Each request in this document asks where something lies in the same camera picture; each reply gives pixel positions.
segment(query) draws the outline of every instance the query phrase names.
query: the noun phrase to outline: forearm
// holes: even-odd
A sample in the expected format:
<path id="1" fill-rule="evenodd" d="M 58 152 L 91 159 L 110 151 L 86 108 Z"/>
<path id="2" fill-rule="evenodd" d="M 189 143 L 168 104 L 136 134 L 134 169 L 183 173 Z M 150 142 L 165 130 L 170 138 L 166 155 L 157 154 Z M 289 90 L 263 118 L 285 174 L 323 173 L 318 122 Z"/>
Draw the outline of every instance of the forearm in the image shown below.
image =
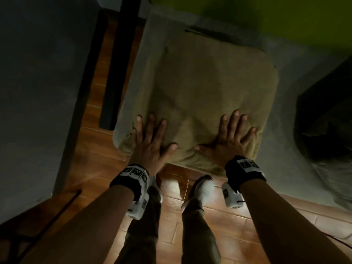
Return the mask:
<path id="1" fill-rule="evenodd" d="M 109 188 L 57 233 L 39 242 L 21 264 L 103 263 L 133 198 L 125 186 Z"/>
<path id="2" fill-rule="evenodd" d="M 240 190 L 271 264 L 351 264 L 340 249 L 266 182 L 251 180 Z"/>

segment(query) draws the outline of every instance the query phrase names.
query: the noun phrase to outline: wrist strap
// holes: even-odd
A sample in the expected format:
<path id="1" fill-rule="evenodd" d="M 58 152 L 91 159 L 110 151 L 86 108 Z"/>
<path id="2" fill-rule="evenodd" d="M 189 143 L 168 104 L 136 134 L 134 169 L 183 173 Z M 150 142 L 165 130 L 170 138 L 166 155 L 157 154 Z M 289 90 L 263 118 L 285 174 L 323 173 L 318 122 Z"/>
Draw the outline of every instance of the wrist strap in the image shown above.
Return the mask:
<path id="1" fill-rule="evenodd" d="M 234 191 L 240 192 L 240 186 L 253 179 L 261 179 L 266 182 L 266 179 L 253 160 L 243 156 L 235 156 L 225 165 L 228 184 Z"/>
<path id="2" fill-rule="evenodd" d="M 114 185 L 123 185 L 130 188 L 134 193 L 134 201 L 138 201 L 141 195 L 144 195 L 148 189 L 148 171 L 142 166 L 132 164 L 127 166 L 118 174 L 110 183 Z"/>

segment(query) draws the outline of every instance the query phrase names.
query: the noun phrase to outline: beige blanket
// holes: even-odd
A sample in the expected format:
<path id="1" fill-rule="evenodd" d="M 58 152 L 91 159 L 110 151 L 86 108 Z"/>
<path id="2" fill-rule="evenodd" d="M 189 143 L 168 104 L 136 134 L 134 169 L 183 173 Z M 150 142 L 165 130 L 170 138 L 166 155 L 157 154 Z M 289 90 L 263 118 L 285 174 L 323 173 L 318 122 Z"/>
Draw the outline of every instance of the beige blanket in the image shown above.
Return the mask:
<path id="1" fill-rule="evenodd" d="M 168 120 L 163 145 L 179 146 L 169 163 L 224 175 L 193 147 L 212 142 L 220 116 L 238 108 L 248 114 L 247 128 L 258 129 L 247 149 L 254 159 L 277 84 L 277 71 L 266 53 L 184 32 L 170 38 L 162 56 L 149 57 L 133 115 L 147 119 L 154 112 L 158 120 Z M 131 153 L 130 136 L 119 149 Z"/>

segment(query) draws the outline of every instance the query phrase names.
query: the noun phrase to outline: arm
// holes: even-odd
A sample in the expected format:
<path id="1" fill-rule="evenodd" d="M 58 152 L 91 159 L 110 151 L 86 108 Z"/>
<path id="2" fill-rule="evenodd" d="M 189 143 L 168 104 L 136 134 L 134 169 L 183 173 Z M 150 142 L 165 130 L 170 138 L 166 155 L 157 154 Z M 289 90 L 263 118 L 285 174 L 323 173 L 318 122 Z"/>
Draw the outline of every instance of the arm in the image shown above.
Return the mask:
<path id="1" fill-rule="evenodd" d="M 236 155 L 245 156 L 246 147 L 255 134 L 255 128 L 251 128 L 248 133 L 244 132 L 246 119 L 247 115 L 240 116 L 238 110 L 232 113 L 229 123 L 226 115 L 223 115 L 215 148 L 197 145 L 195 150 L 207 155 L 222 168 Z M 226 176 L 236 180 L 236 174 Z M 244 182 L 240 191 L 272 264 L 352 263 L 321 231 L 263 180 Z"/>
<path id="2" fill-rule="evenodd" d="M 160 155 L 166 120 L 162 120 L 156 135 L 155 116 L 150 115 L 143 136 L 142 117 L 138 116 L 133 130 L 134 152 L 129 164 L 139 164 L 154 176 L 177 149 L 171 144 Z M 57 233 L 40 241 L 21 264 L 99 264 L 103 263 L 116 237 L 134 193 L 123 185 L 114 185 L 74 216 Z"/>

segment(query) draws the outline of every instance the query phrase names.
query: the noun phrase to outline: fingernail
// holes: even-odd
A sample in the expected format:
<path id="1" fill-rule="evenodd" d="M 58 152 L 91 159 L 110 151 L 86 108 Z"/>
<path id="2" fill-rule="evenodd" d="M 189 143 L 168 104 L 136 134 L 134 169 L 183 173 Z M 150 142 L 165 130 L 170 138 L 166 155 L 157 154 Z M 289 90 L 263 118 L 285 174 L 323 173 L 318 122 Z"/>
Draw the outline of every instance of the fingernail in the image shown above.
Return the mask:
<path id="1" fill-rule="evenodd" d="M 176 150 L 178 148 L 178 144 L 172 144 L 170 147 L 172 150 Z"/>

